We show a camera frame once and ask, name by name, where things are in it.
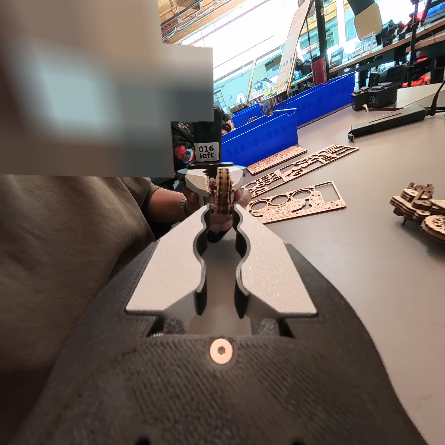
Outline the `grey desk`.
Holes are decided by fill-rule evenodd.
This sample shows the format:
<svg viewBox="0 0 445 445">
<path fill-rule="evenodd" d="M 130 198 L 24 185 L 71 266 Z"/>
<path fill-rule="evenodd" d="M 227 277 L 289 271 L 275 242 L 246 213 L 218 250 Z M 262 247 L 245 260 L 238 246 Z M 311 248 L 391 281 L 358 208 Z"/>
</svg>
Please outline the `grey desk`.
<svg viewBox="0 0 445 445">
<path fill-rule="evenodd" d="M 325 181 L 346 208 L 268 225 L 298 249 L 348 300 L 370 332 L 406 411 L 429 444 L 444 444 L 444 244 L 390 199 L 410 182 L 432 183 L 444 199 L 444 115 L 349 142 L 351 107 L 298 129 L 308 154 L 326 146 L 359 150 L 264 196 Z"/>
</svg>

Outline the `black power station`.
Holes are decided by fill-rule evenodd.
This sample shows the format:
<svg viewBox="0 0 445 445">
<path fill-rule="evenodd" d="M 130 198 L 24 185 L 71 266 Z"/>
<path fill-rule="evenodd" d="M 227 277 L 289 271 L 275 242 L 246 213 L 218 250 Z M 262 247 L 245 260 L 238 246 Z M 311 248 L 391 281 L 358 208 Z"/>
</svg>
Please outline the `black power station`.
<svg viewBox="0 0 445 445">
<path fill-rule="evenodd" d="M 385 82 L 373 87 L 362 87 L 351 94 L 351 106 L 359 111 L 366 105 L 371 108 L 385 108 L 397 102 L 398 83 Z"/>
</svg>

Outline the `grey flat board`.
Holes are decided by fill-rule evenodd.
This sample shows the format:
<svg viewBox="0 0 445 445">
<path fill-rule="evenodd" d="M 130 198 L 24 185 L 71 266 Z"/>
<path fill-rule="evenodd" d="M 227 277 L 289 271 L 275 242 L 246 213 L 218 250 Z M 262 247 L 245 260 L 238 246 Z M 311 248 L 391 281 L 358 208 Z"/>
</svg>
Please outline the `grey flat board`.
<svg viewBox="0 0 445 445">
<path fill-rule="evenodd" d="M 441 83 L 400 88 L 398 89 L 396 108 L 403 108 L 412 104 L 428 108 L 431 106 L 440 86 Z"/>
</svg>

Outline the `wooden mechanical model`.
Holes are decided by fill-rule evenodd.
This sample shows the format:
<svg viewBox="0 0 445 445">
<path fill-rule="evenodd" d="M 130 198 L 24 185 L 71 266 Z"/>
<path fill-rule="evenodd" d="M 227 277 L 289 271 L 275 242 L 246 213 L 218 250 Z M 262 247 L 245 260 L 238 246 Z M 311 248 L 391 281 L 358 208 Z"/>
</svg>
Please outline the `wooden mechanical model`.
<svg viewBox="0 0 445 445">
<path fill-rule="evenodd" d="M 393 213 L 402 217 L 404 222 L 418 224 L 426 235 L 444 243 L 445 201 L 435 199 L 434 190 L 431 183 L 416 185 L 411 182 L 399 196 L 391 198 L 390 205 L 394 207 Z"/>
</svg>

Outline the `long workbench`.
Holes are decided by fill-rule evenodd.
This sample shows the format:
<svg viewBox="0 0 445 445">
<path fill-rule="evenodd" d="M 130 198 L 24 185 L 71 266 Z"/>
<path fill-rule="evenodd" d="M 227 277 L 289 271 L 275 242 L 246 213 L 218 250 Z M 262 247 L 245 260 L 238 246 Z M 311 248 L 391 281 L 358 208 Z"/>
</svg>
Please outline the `long workbench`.
<svg viewBox="0 0 445 445">
<path fill-rule="evenodd" d="M 416 32 L 416 37 L 418 38 L 422 38 L 423 36 L 431 36 L 436 34 L 437 32 L 441 32 L 444 30 L 444 26 L 445 26 L 445 19 L 442 18 L 441 20 L 438 20 L 434 23 L 431 23 L 429 25 L 424 25 L 424 26 L 420 26 L 418 28 L 418 31 Z M 411 37 L 412 37 L 412 33 L 407 33 L 407 35 L 405 36 L 404 39 L 399 40 L 399 39 L 395 39 L 395 41 L 390 44 L 387 45 L 386 47 L 382 47 L 381 45 L 378 45 L 376 47 L 374 47 L 372 50 L 368 50 L 365 51 L 362 55 L 360 55 L 359 57 L 356 57 L 354 59 L 348 60 L 344 63 L 342 63 L 341 65 L 338 65 L 332 69 L 329 69 L 330 74 L 329 74 L 329 78 L 333 78 L 336 75 L 343 75 L 346 70 L 350 69 L 350 70 L 357 70 L 359 68 L 359 64 L 362 62 L 366 62 L 366 61 L 371 61 L 373 62 L 375 57 L 377 56 L 391 56 L 394 55 L 395 51 L 398 48 L 403 47 L 404 50 L 406 50 L 406 48 L 410 45 L 411 43 Z"/>
</svg>

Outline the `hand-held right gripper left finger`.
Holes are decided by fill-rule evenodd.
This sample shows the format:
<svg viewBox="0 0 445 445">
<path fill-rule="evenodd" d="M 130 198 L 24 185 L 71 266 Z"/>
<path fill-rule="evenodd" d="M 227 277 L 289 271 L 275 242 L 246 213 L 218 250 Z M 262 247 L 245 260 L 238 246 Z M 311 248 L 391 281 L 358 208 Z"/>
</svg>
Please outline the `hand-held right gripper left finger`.
<svg viewBox="0 0 445 445">
<path fill-rule="evenodd" d="M 207 303 L 207 248 L 210 205 L 206 204 L 161 237 L 125 308 L 130 314 L 181 321 L 185 332 Z"/>
</svg>

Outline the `long wooden cutout sheet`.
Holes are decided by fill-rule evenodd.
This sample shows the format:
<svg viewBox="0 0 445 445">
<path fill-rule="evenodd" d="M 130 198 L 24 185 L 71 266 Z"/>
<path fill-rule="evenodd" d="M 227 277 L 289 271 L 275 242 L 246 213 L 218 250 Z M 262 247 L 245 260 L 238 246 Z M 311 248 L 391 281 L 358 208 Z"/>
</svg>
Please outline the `long wooden cutout sheet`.
<svg viewBox="0 0 445 445">
<path fill-rule="evenodd" d="M 269 190 L 293 181 L 306 175 L 320 167 L 330 164 L 351 153 L 359 150 L 356 146 L 330 145 L 302 159 L 293 161 L 267 175 L 263 175 L 245 186 L 243 190 L 248 190 L 252 197 L 258 197 Z"/>
</svg>

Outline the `wooden gear assembly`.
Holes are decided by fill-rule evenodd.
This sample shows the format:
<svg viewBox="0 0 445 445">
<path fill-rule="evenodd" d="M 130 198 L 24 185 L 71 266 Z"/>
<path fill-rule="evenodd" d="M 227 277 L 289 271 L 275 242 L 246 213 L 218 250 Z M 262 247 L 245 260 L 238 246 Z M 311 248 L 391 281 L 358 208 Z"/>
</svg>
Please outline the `wooden gear assembly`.
<svg viewBox="0 0 445 445">
<path fill-rule="evenodd" d="M 210 210 L 212 214 L 231 215 L 233 212 L 233 181 L 228 168 L 217 168 L 209 179 Z"/>
</svg>

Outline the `black flat bar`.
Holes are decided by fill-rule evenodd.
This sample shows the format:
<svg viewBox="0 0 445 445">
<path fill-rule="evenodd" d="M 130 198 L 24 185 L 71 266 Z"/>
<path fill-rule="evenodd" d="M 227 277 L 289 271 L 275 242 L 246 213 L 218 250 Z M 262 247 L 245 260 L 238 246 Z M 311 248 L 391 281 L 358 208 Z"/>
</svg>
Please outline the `black flat bar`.
<svg viewBox="0 0 445 445">
<path fill-rule="evenodd" d="M 354 141 L 358 137 L 390 130 L 403 125 L 409 125 L 424 120 L 427 109 L 420 105 L 410 105 L 405 108 L 395 109 L 380 116 L 360 121 L 351 125 L 348 140 Z"/>
</svg>

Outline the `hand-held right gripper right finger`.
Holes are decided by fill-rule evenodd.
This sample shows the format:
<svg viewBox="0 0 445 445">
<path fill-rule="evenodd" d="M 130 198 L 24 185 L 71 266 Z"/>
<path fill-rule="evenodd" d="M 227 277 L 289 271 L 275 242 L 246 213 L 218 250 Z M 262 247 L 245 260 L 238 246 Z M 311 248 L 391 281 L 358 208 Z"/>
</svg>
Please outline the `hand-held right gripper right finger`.
<svg viewBox="0 0 445 445">
<path fill-rule="evenodd" d="M 240 255 L 235 308 L 240 319 L 249 319 L 252 334 L 258 333 L 263 320 L 279 324 L 288 318 L 316 316 L 317 309 L 292 260 L 292 246 L 241 205 L 234 206 L 233 227 Z"/>
</svg>

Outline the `small engraved wooden sheet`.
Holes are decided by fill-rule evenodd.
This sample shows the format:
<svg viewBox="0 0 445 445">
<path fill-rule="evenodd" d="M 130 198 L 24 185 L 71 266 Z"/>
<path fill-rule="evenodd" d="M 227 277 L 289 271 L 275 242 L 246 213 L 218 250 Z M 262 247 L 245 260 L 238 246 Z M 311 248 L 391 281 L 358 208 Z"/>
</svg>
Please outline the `small engraved wooden sheet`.
<svg viewBox="0 0 445 445">
<path fill-rule="evenodd" d="M 284 161 L 293 159 L 299 155 L 306 154 L 307 149 L 299 146 L 291 146 L 276 154 L 273 154 L 263 160 L 247 166 L 247 170 L 251 175 L 262 173 L 274 166 L 281 164 Z"/>
</svg>

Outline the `person's left hand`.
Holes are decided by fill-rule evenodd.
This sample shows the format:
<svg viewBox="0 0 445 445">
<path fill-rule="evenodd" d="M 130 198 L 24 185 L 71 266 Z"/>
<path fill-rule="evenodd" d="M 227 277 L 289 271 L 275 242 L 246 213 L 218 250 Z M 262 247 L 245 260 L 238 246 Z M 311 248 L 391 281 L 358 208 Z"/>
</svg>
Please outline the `person's left hand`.
<svg viewBox="0 0 445 445">
<path fill-rule="evenodd" d="M 182 193 L 186 198 L 185 212 L 187 216 L 190 216 L 200 208 L 199 205 L 200 196 L 197 193 L 189 190 L 187 187 L 183 188 Z M 234 205 L 238 204 L 245 209 L 250 201 L 251 201 L 251 193 L 249 191 L 243 191 L 242 189 L 238 189 L 234 192 L 234 197 L 233 197 Z M 231 227 L 232 227 L 231 214 L 229 215 L 211 214 L 209 231 L 218 233 L 229 230 Z"/>
</svg>

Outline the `wooden sheet with round holes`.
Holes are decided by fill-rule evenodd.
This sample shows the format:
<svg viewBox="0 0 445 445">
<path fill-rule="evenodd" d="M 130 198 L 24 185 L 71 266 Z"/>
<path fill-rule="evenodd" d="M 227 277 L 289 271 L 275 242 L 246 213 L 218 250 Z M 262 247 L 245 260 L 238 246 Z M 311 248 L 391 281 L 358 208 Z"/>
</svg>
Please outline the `wooden sheet with round holes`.
<svg viewBox="0 0 445 445">
<path fill-rule="evenodd" d="M 329 187 L 335 192 L 336 200 L 324 200 L 320 190 L 325 187 Z M 346 208 L 346 204 L 335 183 L 326 181 L 290 192 L 255 199 L 248 205 L 247 211 L 261 223 L 270 224 L 343 208 Z"/>
</svg>

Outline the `person's left forearm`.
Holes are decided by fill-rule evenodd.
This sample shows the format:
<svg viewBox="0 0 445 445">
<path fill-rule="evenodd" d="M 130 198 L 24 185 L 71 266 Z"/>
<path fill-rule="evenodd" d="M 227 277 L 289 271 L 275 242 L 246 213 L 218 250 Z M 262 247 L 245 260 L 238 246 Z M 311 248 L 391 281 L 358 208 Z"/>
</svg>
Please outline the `person's left forearm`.
<svg viewBox="0 0 445 445">
<path fill-rule="evenodd" d="M 168 224 L 182 222 L 179 201 L 184 197 L 183 193 L 157 188 L 147 204 L 148 221 Z"/>
</svg>

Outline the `leaning plywood board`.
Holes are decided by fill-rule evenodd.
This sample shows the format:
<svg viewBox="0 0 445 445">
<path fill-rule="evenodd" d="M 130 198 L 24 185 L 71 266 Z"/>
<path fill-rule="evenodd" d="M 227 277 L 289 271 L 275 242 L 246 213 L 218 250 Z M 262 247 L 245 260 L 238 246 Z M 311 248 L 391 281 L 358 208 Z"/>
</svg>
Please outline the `leaning plywood board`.
<svg viewBox="0 0 445 445">
<path fill-rule="evenodd" d="M 289 93 L 290 91 L 296 66 L 297 43 L 301 35 L 303 23 L 306 21 L 309 9 L 313 3 L 313 0 L 304 1 L 293 16 L 279 66 L 279 73 L 275 85 L 276 95 L 283 92 Z"/>
</svg>

